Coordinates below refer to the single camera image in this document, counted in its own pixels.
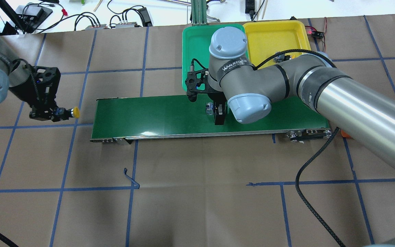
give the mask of green tray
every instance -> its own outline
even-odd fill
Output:
[[[210,62],[210,51],[208,48],[210,47],[211,36],[219,28],[227,26],[232,26],[245,32],[245,28],[240,24],[191,26],[182,32],[182,88],[184,91],[187,91],[185,79],[187,79],[191,59],[196,58],[203,66],[208,68],[208,63]],[[201,69],[198,64],[195,64],[195,66],[195,70]]]
[[[307,106],[300,106],[296,97],[274,103],[267,117],[248,125],[238,123],[232,114],[227,114],[224,125],[214,125],[214,117],[205,114],[205,105],[212,100],[206,94],[199,94],[197,98],[194,103],[185,95],[99,99],[91,142],[329,128],[326,119]]]

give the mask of yellow cap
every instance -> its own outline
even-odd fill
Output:
[[[80,110],[77,106],[71,109],[72,117],[79,118],[80,117]]]

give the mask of robotic arm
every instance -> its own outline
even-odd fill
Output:
[[[58,107],[55,98],[60,81],[58,68],[31,66],[0,38],[0,103],[10,90],[32,108],[30,118],[58,122],[78,118],[77,107]]]
[[[244,56],[246,46],[246,35],[237,28],[216,31],[210,44],[209,68],[194,71],[192,62],[185,82],[189,100],[195,101],[198,93],[225,100],[235,119],[248,124],[268,115],[271,103],[300,97],[310,109],[335,122],[395,169],[394,100],[333,68],[322,54],[304,54],[256,70]],[[205,89],[198,89],[202,84]],[[225,102],[215,105],[225,111]]]

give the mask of yellow tray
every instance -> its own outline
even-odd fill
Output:
[[[278,51],[289,49],[310,50],[304,24],[300,21],[249,22],[243,25],[248,37],[248,53],[251,62],[258,65]],[[290,55],[297,57],[300,52]],[[275,64],[273,60],[263,67]]]

